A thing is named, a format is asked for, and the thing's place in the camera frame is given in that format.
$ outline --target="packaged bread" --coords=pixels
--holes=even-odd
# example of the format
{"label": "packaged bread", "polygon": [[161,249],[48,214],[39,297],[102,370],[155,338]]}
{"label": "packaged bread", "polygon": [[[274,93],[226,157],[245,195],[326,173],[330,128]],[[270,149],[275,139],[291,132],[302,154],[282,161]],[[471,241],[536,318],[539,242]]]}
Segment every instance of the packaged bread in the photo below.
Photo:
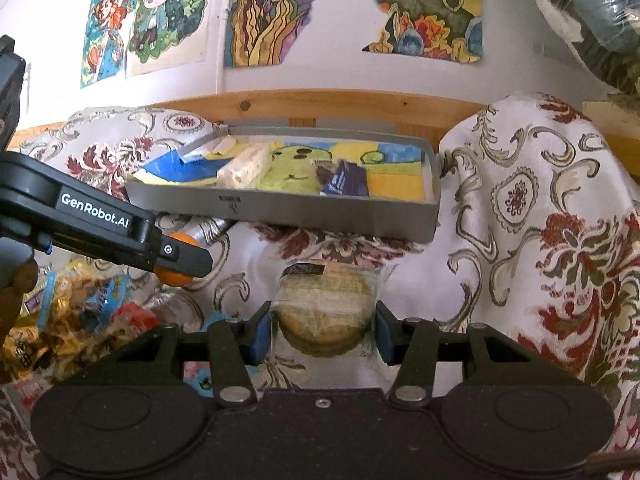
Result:
{"label": "packaged bread", "polygon": [[376,270],[304,260],[284,270],[271,309],[294,348],[334,356],[356,346],[370,329],[377,293]]}

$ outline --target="orange ball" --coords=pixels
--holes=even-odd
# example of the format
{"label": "orange ball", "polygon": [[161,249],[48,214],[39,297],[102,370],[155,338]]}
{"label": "orange ball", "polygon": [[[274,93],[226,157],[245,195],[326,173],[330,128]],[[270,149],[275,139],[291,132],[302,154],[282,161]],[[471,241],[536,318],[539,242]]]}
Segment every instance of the orange ball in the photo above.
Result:
{"label": "orange ball", "polygon": [[[180,240],[181,242],[185,242],[187,244],[195,245],[196,247],[198,247],[197,241],[184,233],[174,233],[169,236],[170,238],[175,238],[176,240]],[[169,286],[186,286],[193,281],[193,276],[180,274],[179,272],[165,269],[164,267],[154,267],[154,272],[161,282]]]}

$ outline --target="snack bag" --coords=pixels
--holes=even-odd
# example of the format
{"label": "snack bag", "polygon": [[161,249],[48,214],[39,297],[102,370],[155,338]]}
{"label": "snack bag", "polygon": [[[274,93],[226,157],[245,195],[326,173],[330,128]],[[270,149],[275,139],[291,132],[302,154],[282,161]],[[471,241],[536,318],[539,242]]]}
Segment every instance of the snack bag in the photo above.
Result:
{"label": "snack bag", "polygon": [[44,288],[47,285],[47,278],[48,276],[45,274],[38,276],[38,282],[36,283],[35,288],[24,295],[22,308],[20,310],[21,317],[28,316],[29,314],[40,310],[42,300],[44,298]]}
{"label": "snack bag", "polygon": [[49,350],[36,326],[36,314],[18,318],[0,351],[0,367],[5,380],[17,380],[30,375]]}
{"label": "snack bag", "polygon": [[127,324],[140,330],[140,333],[146,332],[147,330],[151,330],[152,328],[160,325],[160,322],[151,312],[145,310],[133,301],[129,301],[129,303],[121,306],[113,314],[111,321],[114,322],[120,317],[122,317]]}
{"label": "snack bag", "polygon": [[111,317],[122,306],[128,287],[129,275],[117,274],[96,290],[95,294],[86,301],[80,313],[87,332],[93,333],[109,325]]}
{"label": "snack bag", "polygon": [[14,412],[29,432],[31,431],[31,410],[50,387],[51,385],[43,377],[34,373],[2,388]]}
{"label": "snack bag", "polygon": [[213,397],[209,363],[190,361],[184,364],[182,380],[203,397]]}
{"label": "snack bag", "polygon": [[129,325],[124,316],[116,317],[105,330],[89,338],[78,340],[78,346],[74,352],[57,354],[49,366],[42,371],[42,375],[51,384],[64,381],[133,341],[140,333],[135,326]]}
{"label": "snack bag", "polygon": [[50,272],[38,313],[38,328],[49,333],[82,329],[79,307],[108,280],[85,260],[76,260],[60,272]]}

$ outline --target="dark blue packet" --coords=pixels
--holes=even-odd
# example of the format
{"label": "dark blue packet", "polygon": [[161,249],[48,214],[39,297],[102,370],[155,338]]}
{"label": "dark blue packet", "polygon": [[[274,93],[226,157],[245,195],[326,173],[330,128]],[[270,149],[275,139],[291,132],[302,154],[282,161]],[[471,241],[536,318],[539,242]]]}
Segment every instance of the dark blue packet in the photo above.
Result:
{"label": "dark blue packet", "polygon": [[334,176],[320,194],[369,196],[367,187],[367,170],[358,166],[355,162],[341,160]]}

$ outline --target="wooden headboard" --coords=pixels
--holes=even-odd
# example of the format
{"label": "wooden headboard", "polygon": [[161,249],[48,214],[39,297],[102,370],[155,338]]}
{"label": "wooden headboard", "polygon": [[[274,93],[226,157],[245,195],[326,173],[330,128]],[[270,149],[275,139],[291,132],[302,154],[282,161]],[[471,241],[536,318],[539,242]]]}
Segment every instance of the wooden headboard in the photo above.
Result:
{"label": "wooden headboard", "polygon": [[[316,119],[384,121],[396,133],[427,139],[435,151],[442,137],[484,105],[443,97],[360,90],[260,90],[230,92],[157,103],[200,115],[213,123],[238,119],[287,118],[290,126],[315,126]],[[640,138],[621,136],[602,107],[585,104],[584,112],[603,131],[614,154],[633,176],[640,176]],[[63,123],[43,124],[15,133],[9,148]]]}

